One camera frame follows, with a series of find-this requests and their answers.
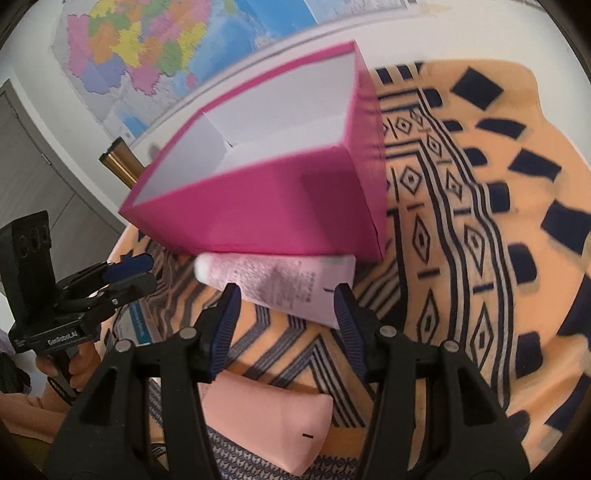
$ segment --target colorful map region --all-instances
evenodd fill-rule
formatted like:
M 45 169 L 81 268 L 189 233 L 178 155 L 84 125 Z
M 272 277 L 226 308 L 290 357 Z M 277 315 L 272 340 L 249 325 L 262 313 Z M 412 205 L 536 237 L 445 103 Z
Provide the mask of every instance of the colorful map region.
M 407 0 L 76 0 L 53 53 L 95 118 L 128 142 L 228 66 L 299 31 Z

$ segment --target pink box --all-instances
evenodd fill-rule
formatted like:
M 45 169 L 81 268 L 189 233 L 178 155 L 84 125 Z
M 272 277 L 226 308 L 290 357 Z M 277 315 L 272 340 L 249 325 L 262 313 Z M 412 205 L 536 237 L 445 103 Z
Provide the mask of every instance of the pink box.
M 162 246 L 381 260 L 381 111 L 355 42 L 270 70 L 199 110 L 119 212 Z

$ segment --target hand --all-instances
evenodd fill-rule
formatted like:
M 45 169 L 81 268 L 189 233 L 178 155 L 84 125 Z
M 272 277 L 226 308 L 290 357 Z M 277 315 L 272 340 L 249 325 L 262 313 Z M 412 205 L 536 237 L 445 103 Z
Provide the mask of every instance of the hand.
M 47 356 L 38 356 L 35 360 L 37 368 L 48 377 L 57 377 L 57 368 Z M 68 370 L 72 378 L 70 386 L 81 391 L 88 383 L 96 368 L 100 365 L 100 356 L 92 342 L 78 345 L 78 355 L 70 360 Z

